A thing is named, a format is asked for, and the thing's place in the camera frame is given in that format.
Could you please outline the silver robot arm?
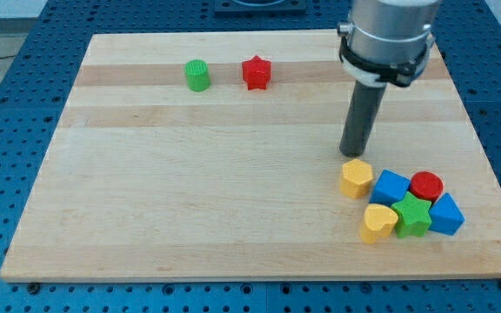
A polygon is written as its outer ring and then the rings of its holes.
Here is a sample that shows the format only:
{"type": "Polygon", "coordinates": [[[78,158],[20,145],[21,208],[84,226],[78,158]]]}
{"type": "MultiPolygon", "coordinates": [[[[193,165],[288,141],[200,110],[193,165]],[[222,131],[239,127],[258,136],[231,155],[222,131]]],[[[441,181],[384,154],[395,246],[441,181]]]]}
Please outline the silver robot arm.
{"type": "Polygon", "coordinates": [[[422,75],[440,0],[356,0],[337,25],[343,68],[361,84],[408,87],[422,75]]]}

